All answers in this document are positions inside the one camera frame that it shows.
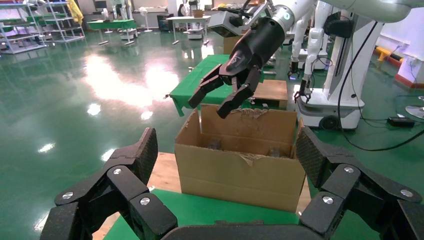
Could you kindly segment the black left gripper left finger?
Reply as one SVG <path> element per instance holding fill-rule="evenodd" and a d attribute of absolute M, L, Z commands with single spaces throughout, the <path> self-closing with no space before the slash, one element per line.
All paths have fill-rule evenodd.
<path fill-rule="evenodd" d="M 178 226 L 177 217 L 148 188 L 158 157 L 156 130 L 116 149 L 101 170 L 55 197 L 42 240 L 91 240 L 106 219 L 120 213 L 140 240 L 160 240 Z"/>

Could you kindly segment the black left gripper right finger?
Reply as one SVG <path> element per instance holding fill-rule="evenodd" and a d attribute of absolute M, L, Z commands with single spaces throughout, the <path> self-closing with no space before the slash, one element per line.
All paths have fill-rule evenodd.
<path fill-rule="evenodd" d="M 415 190 L 365 167 L 346 148 L 324 143 L 299 129 L 296 157 L 318 193 L 299 223 L 328 240 L 344 214 L 357 214 L 382 240 L 421 240 L 424 207 Z"/>

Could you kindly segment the black idle robot gripper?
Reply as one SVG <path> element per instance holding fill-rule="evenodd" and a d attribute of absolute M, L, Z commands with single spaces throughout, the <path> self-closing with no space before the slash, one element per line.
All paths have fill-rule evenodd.
<path fill-rule="evenodd" d="M 307 104 L 309 102 L 309 100 L 311 99 L 311 90 L 309 88 L 310 86 L 310 80 L 302 80 L 300 83 L 300 88 L 299 90 L 294 94 L 294 102 L 297 103 L 299 102 L 302 97 L 305 97 L 305 103 Z"/>

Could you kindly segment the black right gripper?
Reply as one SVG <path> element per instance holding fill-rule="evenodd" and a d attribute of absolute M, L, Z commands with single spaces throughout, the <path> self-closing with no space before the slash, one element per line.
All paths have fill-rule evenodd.
<path fill-rule="evenodd" d="M 252 97 L 261 80 L 261 68 L 285 40 L 282 26 L 270 17 L 260 18 L 235 44 L 229 59 L 217 65 L 201 80 L 188 100 L 196 108 L 206 95 L 223 85 L 235 85 L 231 93 L 216 110 L 225 119 L 232 110 Z"/>

